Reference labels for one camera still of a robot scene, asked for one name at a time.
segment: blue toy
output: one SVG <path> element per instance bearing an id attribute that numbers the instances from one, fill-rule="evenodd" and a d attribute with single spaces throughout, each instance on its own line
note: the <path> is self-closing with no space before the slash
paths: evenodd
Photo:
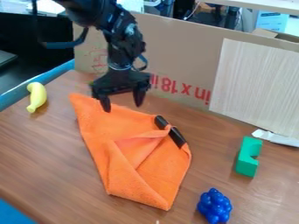
<path id="1" fill-rule="evenodd" d="M 198 211 L 210 224 L 227 222 L 232 210 L 231 201 L 215 188 L 211 188 L 209 192 L 204 192 L 200 196 Z"/>

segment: cardboard box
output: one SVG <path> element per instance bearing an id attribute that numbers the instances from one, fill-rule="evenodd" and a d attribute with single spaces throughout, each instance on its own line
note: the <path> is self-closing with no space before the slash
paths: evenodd
<path id="1" fill-rule="evenodd" d="M 299 43 L 299 37 L 293 36 L 290 34 L 278 32 L 278 31 L 268 31 L 261 28 L 255 29 L 253 31 L 254 35 L 266 37 L 266 38 L 272 38 L 272 39 L 281 39 L 281 40 L 287 40 L 289 42 L 293 43 Z"/>
<path id="2" fill-rule="evenodd" d="M 223 39 L 299 52 L 297 43 L 283 39 L 149 14 L 138 14 L 136 20 L 147 43 L 147 72 L 153 74 L 150 92 L 199 109 L 208 109 Z M 74 37 L 81 31 L 75 25 Z M 106 47 L 101 32 L 91 29 L 86 42 L 75 48 L 76 70 L 103 75 Z"/>

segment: toy banana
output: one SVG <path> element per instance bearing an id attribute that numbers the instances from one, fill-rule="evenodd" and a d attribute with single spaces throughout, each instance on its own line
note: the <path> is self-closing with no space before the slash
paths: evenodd
<path id="1" fill-rule="evenodd" d="M 46 101 L 45 87 L 39 82 L 30 83 L 27 90 L 31 92 L 30 105 L 27 107 L 29 113 L 34 113 L 37 108 L 42 106 Z"/>

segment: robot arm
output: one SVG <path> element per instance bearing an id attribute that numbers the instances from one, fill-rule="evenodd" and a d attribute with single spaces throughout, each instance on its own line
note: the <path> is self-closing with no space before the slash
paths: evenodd
<path id="1" fill-rule="evenodd" d="M 108 95 L 132 91 L 136 106 L 143 103 L 150 88 L 150 75 L 141 73 L 147 66 L 142 56 L 145 52 L 143 35 L 139 32 L 135 18 L 115 0 L 54 0 L 66 8 L 68 17 L 84 27 L 80 39 L 71 43 L 45 43 L 49 48 L 74 47 L 87 35 L 88 27 L 94 26 L 104 33 L 108 42 L 108 72 L 91 85 L 93 97 L 101 101 L 105 111 L 111 110 Z M 133 63 L 140 58 L 145 66 L 135 68 Z"/>

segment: black clip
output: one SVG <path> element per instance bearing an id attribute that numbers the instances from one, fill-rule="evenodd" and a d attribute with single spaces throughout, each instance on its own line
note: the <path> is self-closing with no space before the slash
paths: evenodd
<path id="1" fill-rule="evenodd" d="M 158 115 L 155 117 L 155 124 L 160 130 L 164 130 L 169 123 L 161 115 Z M 176 127 L 171 127 L 169 135 L 178 148 L 182 148 L 186 143 L 183 135 Z"/>

